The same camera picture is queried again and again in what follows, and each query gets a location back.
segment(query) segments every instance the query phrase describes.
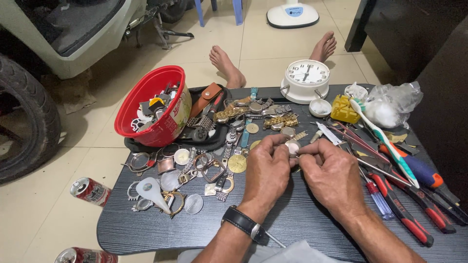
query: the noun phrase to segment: stool leg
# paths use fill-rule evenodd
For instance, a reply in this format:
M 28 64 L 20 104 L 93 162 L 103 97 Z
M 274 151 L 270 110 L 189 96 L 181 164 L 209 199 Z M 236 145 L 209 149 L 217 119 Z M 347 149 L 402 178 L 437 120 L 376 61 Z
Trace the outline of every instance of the stool leg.
M 211 9 L 213 11 L 218 10 L 218 3 L 216 2 L 216 0 L 211 0 Z
M 205 27 L 205 22 L 203 21 L 202 3 L 200 2 L 200 0 L 195 0 L 195 6 L 197 7 L 198 20 L 200 21 L 200 26 Z
M 234 16 L 235 16 L 235 24 L 242 25 L 243 17 L 242 17 L 242 0 L 233 0 L 233 7 L 234 7 Z

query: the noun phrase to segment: black table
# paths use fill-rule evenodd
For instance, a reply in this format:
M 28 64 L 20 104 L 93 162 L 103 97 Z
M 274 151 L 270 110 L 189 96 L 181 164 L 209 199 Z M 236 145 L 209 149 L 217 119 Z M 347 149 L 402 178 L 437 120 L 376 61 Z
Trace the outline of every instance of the black table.
M 369 84 L 360 85 L 366 88 L 373 87 Z M 346 86 L 331 85 L 326 100 L 332 101 L 337 94 L 342 94 Z M 250 95 L 250 89 L 232 90 L 232 94 L 234 98 L 245 98 Z M 323 120 L 310 116 L 308 105 L 287 102 L 281 96 L 278 87 L 259 88 L 257 98 L 268 97 L 277 103 L 290 104 L 293 111 L 299 114 L 300 124 L 296 127 L 296 131 L 307 130 L 309 134 L 299 142 L 303 146 L 308 144 L 317 131 L 317 126 L 311 125 L 309 122 L 315 120 L 323 122 Z M 254 120 L 254 123 L 262 127 L 263 120 Z M 250 134 L 249 147 L 252 142 L 276 133 L 276 131 L 269 129 L 266 131 L 260 129 L 257 134 Z M 418 149 L 420 153 L 418 153 L 417 158 L 435 168 L 424 148 L 418 146 Z M 215 169 L 211 168 L 209 174 L 215 172 Z M 170 219 L 168 215 L 160 213 L 155 208 L 142 212 L 131 210 L 136 201 L 128 201 L 126 193 L 128 186 L 133 181 L 142 180 L 149 176 L 158 178 L 155 169 L 148 170 L 142 177 L 136 177 L 127 167 L 122 169 L 97 223 L 97 239 L 104 250 L 118 255 L 126 255 L 160 249 L 202 248 L 216 234 L 222 215 L 228 206 L 240 203 L 245 186 L 245 173 L 235 174 L 235 188 L 224 203 L 214 196 L 205 197 L 206 181 L 203 178 L 196 178 L 181 187 L 179 191 L 187 195 L 196 193 L 201 195 L 204 200 L 203 209 L 196 215 L 189 215 L 185 211 L 181 211 L 173 219 Z M 407 210 L 432 234 L 435 240 L 434 245 L 432 248 L 422 246 L 399 220 L 385 221 L 388 228 L 429 262 L 461 263 L 467 261 L 468 228 L 456 226 L 457 233 L 442 234 L 414 200 L 398 188 L 394 187 L 394 190 Z M 371 197 L 366 194 L 365 198 L 369 206 L 378 212 Z M 306 239 L 311 247 L 328 256 L 347 261 L 365 261 L 356 243 L 334 221 L 328 211 L 316 201 L 306 187 L 300 173 L 292 174 L 292 182 L 271 210 L 263 226 L 285 245 L 290 245 L 299 239 Z M 268 238 L 265 238 L 262 244 L 272 247 L 278 246 Z

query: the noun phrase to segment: white alarm clock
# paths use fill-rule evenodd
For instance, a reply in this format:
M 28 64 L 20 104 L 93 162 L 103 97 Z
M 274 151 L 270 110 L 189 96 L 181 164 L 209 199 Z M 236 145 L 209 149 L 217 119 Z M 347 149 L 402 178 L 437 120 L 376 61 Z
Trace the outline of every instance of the white alarm clock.
M 309 104 L 327 96 L 329 80 L 330 70 L 322 62 L 298 60 L 286 69 L 285 78 L 281 81 L 281 94 L 291 102 Z

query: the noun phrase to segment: black leather watch strap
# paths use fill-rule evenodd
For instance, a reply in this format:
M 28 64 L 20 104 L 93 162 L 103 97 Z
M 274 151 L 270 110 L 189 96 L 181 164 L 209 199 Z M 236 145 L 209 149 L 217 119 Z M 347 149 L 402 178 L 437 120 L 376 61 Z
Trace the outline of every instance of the black leather watch strap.
M 236 208 L 237 206 L 235 205 L 230 206 L 224 213 L 223 221 L 228 221 L 235 225 L 249 235 L 253 241 L 259 242 L 265 235 L 265 230 L 260 224 L 254 222 L 250 217 L 246 216 Z

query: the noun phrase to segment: soda can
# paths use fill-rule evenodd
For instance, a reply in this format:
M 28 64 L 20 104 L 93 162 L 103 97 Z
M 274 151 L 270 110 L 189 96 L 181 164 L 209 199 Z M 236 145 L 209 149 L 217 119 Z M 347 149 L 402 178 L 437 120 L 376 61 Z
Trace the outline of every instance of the soda can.
M 106 205 L 110 192 L 109 187 L 87 177 L 78 179 L 70 189 L 72 196 L 102 207 Z
M 102 250 L 67 248 L 58 255 L 55 263 L 117 263 L 118 256 Z

